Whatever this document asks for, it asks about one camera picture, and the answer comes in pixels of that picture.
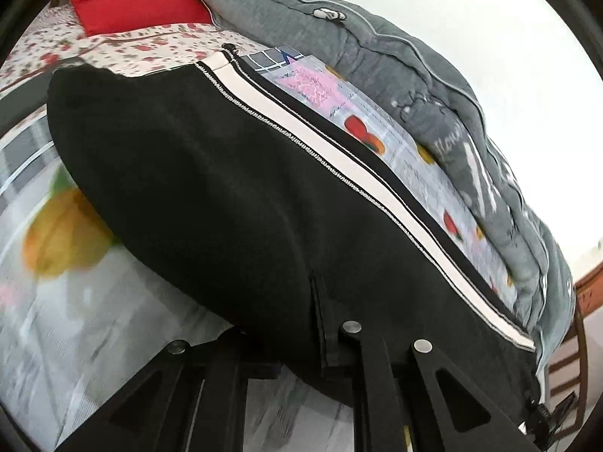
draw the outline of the metal screw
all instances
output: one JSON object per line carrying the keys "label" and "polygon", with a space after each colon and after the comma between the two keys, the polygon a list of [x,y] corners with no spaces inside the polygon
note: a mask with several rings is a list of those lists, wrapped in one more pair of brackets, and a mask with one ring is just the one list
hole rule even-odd
{"label": "metal screw", "polygon": [[419,353],[429,353],[433,350],[433,345],[429,340],[417,340],[414,343],[414,347]]}
{"label": "metal screw", "polygon": [[346,321],[341,327],[346,333],[358,333],[363,328],[358,321]]}
{"label": "metal screw", "polygon": [[184,340],[174,340],[168,345],[168,352],[172,355],[180,355],[186,351],[188,344]]}

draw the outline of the gray blanket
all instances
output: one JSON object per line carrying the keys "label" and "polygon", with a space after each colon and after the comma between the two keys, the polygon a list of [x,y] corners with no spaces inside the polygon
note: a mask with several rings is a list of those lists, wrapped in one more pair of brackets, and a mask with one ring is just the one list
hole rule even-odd
{"label": "gray blanket", "polygon": [[518,287],[514,308],[540,343],[541,366],[574,312],[571,273],[488,139],[471,87],[441,55],[342,0],[203,0],[215,24],[268,46],[290,44],[336,69],[437,158]]}

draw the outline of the fruit print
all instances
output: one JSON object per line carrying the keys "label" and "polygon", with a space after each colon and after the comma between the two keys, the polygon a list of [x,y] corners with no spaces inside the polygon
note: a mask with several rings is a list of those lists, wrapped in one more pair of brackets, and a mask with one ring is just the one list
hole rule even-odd
{"label": "fruit print", "polygon": [[35,276],[55,278],[69,269],[96,265],[113,244],[113,234],[79,188],[51,197],[29,226],[23,263]]}
{"label": "fruit print", "polygon": [[415,142],[415,144],[417,144],[417,152],[418,152],[418,155],[421,157],[421,159],[428,165],[435,164],[435,160],[433,159],[431,153],[429,151],[427,151],[427,149],[425,149],[419,143]]}
{"label": "fruit print", "polygon": [[332,75],[335,75],[341,81],[347,81],[342,75],[340,75],[337,71],[331,68],[331,66],[329,66],[328,64],[324,65],[324,67],[328,72],[330,72]]}
{"label": "fruit print", "polygon": [[457,241],[462,242],[462,236],[456,227],[456,224],[452,220],[452,217],[450,214],[448,214],[448,211],[444,211],[444,226],[446,227],[446,230],[457,239]]}
{"label": "fruit print", "polygon": [[363,144],[379,156],[385,153],[384,144],[373,134],[369,134],[369,136],[364,139]]}
{"label": "fruit print", "polygon": [[369,131],[367,131],[367,126],[364,125],[364,122],[358,119],[357,116],[350,116],[344,122],[347,131],[352,134],[356,139],[360,139],[361,141],[367,136]]}
{"label": "fruit print", "polygon": [[368,147],[375,154],[381,156],[385,153],[385,145],[381,142],[381,140],[375,135],[371,134],[367,131],[367,126],[364,125],[364,122],[358,119],[357,116],[348,117],[344,125],[347,131],[352,134],[356,139],[358,139],[364,146]]}

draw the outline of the plaid pattern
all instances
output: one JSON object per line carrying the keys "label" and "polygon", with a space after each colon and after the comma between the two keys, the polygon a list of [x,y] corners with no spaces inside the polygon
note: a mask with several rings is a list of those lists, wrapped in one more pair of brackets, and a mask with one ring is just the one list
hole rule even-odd
{"label": "plaid pattern", "polygon": [[303,54],[291,46],[279,46],[242,56],[242,59],[260,75],[263,75],[269,71],[289,65],[291,58],[293,61],[296,61],[303,57]]}
{"label": "plaid pattern", "polygon": [[23,188],[58,157],[46,107],[23,120],[0,142],[0,215]]}

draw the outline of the triangular cutout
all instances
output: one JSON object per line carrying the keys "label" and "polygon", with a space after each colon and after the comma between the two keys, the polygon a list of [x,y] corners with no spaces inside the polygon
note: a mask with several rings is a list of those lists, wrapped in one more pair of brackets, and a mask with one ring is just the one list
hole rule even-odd
{"label": "triangular cutout", "polygon": [[149,377],[111,416],[109,423],[133,433],[140,433],[161,387],[162,373]]}
{"label": "triangular cutout", "polygon": [[486,409],[445,370],[435,373],[446,406],[452,418],[452,424],[459,433],[468,432],[488,423],[491,419]]}

